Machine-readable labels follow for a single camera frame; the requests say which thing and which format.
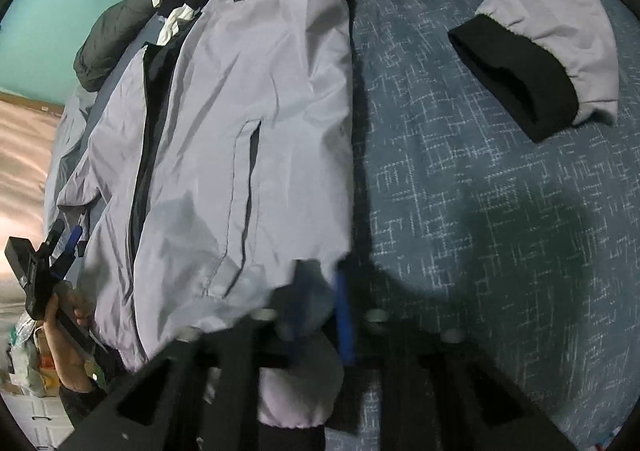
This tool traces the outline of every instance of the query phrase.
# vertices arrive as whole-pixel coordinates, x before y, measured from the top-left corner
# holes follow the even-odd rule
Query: jacket pocket
[[[259,120],[245,123],[236,138],[226,249],[208,288],[209,294],[216,297],[226,297],[231,292],[247,261],[249,222],[252,214],[257,214],[252,183],[257,186],[254,168],[259,140]]]

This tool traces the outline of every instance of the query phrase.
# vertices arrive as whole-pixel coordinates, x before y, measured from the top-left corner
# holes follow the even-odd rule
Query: teal wall
[[[120,0],[14,0],[0,29],[0,88],[64,103],[76,52],[98,16]]]

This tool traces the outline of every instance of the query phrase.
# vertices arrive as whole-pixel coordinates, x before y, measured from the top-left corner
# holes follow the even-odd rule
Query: black ribbed cuff
[[[258,424],[259,451],[324,451],[324,426],[284,429]]]
[[[450,30],[449,39],[462,62],[533,142],[573,124],[578,97],[550,52],[483,14]]]

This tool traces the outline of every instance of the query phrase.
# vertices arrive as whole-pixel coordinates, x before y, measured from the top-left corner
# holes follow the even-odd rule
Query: black device
[[[186,329],[110,393],[59,451],[257,451],[259,368],[286,367],[289,355],[274,323],[261,319],[247,315],[216,333]],[[473,343],[444,343],[402,321],[356,322],[354,335],[354,366],[380,370],[381,451],[427,449],[433,427],[417,387],[426,374],[444,451],[575,451]],[[208,404],[210,367],[222,372]]]
[[[37,251],[30,240],[15,237],[9,237],[4,249],[4,255],[26,294],[24,309],[35,321],[44,320],[51,295],[56,288],[65,286],[63,279],[76,259],[76,244],[82,233],[80,227],[72,230],[65,250],[53,264],[50,263],[64,230],[65,223],[59,218],[54,222],[47,239],[42,242]],[[56,314],[58,328],[85,357],[92,357],[96,352],[104,351],[91,334],[74,321],[73,312],[66,304],[65,295],[59,296],[60,308]]]

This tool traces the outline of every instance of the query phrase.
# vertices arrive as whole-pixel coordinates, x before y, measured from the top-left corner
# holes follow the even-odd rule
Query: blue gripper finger
[[[335,320],[338,328],[338,353],[347,366],[355,364],[353,349],[353,324],[349,312],[349,297],[344,274],[335,271]]]
[[[76,245],[78,241],[80,241],[80,237],[82,236],[82,227],[80,225],[76,225],[76,227],[71,229],[71,235],[69,235],[69,239],[66,241],[65,252],[68,254],[73,254],[76,250]]]

